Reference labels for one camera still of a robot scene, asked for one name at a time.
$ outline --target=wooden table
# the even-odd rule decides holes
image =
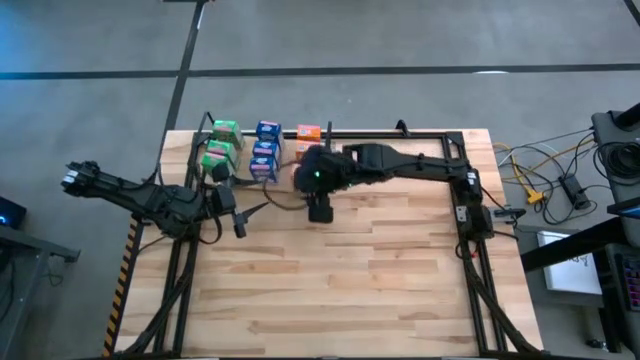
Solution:
[[[463,133],[484,187],[503,202],[488,131]],[[166,183],[183,183],[192,135],[167,134],[161,158]],[[402,152],[442,156],[435,141],[385,142]],[[295,201],[287,192],[274,196]],[[264,201],[252,189],[237,191],[236,198],[240,209]],[[458,237],[448,185],[392,179],[332,195],[332,205],[332,224],[311,224],[306,211],[268,206],[250,219],[244,239],[235,238],[225,219],[221,241],[199,247],[183,356],[477,355],[462,262],[454,255]],[[204,224],[203,239],[215,234],[213,222]],[[145,228],[141,244],[159,236]],[[487,247],[500,305],[542,348],[516,243],[496,236]],[[138,256],[116,350],[129,346],[160,306],[170,249],[166,240]],[[483,317],[495,349],[485,307]]]

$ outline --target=cardboard box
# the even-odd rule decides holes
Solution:
[[[321,142],[322,128],[317,125],[298,125],[298,140]]]
[[[272,157],[276,159],[278,169],[280,169],[280,160],[282,153],[280,147],[276,143],[268,141],[256,141],[253,144],[253,156],[254,157]]]
[[[280,126],[280,124],[262,120],[258,122],[256,136],[260,141],[268,141],[278,144],[280,151],[284,151],[284,137],[282,135],[282,126]]]
[[[213,122],[213,138],[233,144],[238,152],[244,148],[245,140],[240,125],[232,120],[216,120]]]
[[[296,140],[296,160],[300,161],[302,155],[314,145],[324,146],[322,143],[313,141]]]
[[[235,171],[233,169],[233,166],[231,166],[229,159],[227,159],[227,157],[224,155],[205,153],[202,157],[202,160],[200,161],[202,170],[209,175],[211,175],[211,171],[214,167],[222,163],[226,164],[229,168],[229,174],[235,174]]]
[[[207,152],[210,154],[225,156],[236,172],[240,168],[240,154],[231,143],[209,140],[209,144],[207,144]]]
[[[251,158],[249,172],[254,180],[264,181],[264,179],[268,179],[270,183],[278,183],[278,165],[276,159],[272,157]]]

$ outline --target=gray floor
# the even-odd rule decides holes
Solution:
[[[175,70],[193,4],[154,0],[0,1],[0,72]],[[622,0],[218,0],[207,5],[192,69],[376,65],[552,65],[640,62],[640,27]],[[153,168],[174,79],[0,82],[0,195],[29,209],[26,230],[82,249],[62,286],[43,282],[28,324],[27,359],[100,353],[124,246],[128,214],[62,193],[70,161],[94,159],[137,179]],[[190,79],[176,127],[193,129],[203,111],[246,127],[489,128],[519,144],[580,130],[596,111],[640,98],[640,72]],[[560,150],[579,138],[550,145]],[[521,157],[535,163],[534,154]],[[553,176],[549,167],[546,174]],[[603,183],[590,158],[583,184]],[[510,203],[524,206],[517,186]],[[607,218],[603,206],[573,220],[581,229]],[[560,216],[568,209],[554,199]],[[541,225],[535,214],[521,221]],[[612,359],[583,345],[597,316],[536,304],[545,348]]]

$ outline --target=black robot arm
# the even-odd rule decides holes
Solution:
[[[236,202],[228,186],[208,186],[210,193],[195,191],[178,185],[156,185],[151,178],[136,184],[107,174],[95,161],[72,162],[62,180],[64,191],[70,195],[101,198],[131,211],[134,216],[153,221],[164,235],[179,239],[187,235],[194,224],[223,215],[231,215],[236,236],[246,236],[244,224],[258,205],[243,213],[236,213]],[[225,166],[216,167],[218,179],[230,177]]]
[[[489,210],[482,205],[478,171],[467,160],[403,154],[383,144],[347,145],[341,153],[317,145],[309,148],[294,173],[294,187],[307,195],[309,221],[330,223],[328,194],[358,184],[394,177],[448,182],[452,185],[459,222],[471,238],[493,236]]]

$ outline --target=electronic device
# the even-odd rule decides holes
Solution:
[[[26,214],[27,209],[24,207],[0,197],[0,226],[18,230]]]
[[[574,174],[560,176],[558,178],[558,182],[562,185],[562,189],[565,194],[567,194],[569,202],[571,202],[574,209],[584,210],[591,206],[591,202],[589,201],[587,194],[582,189],[582,186]]]
[[[609,214],[640,219],[640,197],[607,206]]]
[[[613,123],[619,129],[624,131],[640,129],[640,103],[623,113],[614,114],[611,111],[609,113],[613,118]]]
[[[616,260],[622,268],[621,276],[628,309],[640,312],[640,255],[619,255]]]

